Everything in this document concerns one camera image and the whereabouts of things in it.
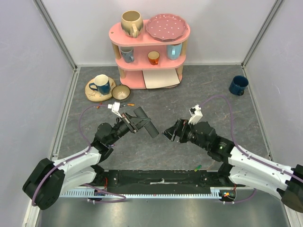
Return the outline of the black remote control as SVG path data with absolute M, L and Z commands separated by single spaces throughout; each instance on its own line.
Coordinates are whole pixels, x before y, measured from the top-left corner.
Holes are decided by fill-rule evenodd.
M 147 130 L 147 132 L 149 133 L 149 135 L 152 137 L 152 138 L 155 138 L 158 136 L 159 132 L 158 130 L 156 129 L 156 127 L 154 126 L 154 124 L 152 123 L 151 120 L 148 120 L 148 116 L 147 114 L 145 113 L 145 111 L 141 108 L 141 107 L 138 107 L 134 110 L 134 113 L 137 117 L 139 118 L 143 118 L 143 121 L 145 122 L 144 124 L 144 128 Z

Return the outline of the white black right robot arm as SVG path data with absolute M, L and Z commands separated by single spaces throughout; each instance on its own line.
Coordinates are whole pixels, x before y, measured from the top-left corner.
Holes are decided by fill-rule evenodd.
M 257 156 L 234 142 L 217 135 L 208 122 L 189 124 L 178 119 L 163 131 L 171 141 L 176 137 L 180 143 L 191 142 L 207 151 L 213 160 L 221 162 L 217 181 L 222 186 L 245 185 L 267 192 L 287 207 L 303 211 L 303 167 L 285 166 Z

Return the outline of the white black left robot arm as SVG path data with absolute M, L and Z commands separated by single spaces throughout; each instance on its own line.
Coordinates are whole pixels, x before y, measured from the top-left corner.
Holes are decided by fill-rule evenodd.
M 141 108 L 134 113 L 134 116 L 123 113 L 114 125 L 100 124 L 94 140 L 83 151 L 56 161 L 48 158 L 40 160 L 22 187 L 32 205 L 45 210 L 68 190 L 89 183 L 101 185 L 104 175 L 99 163 L 111 155 L 112 145 L 128 132 L 136 133 L 145 128 L 152 138 L 159 134 Z

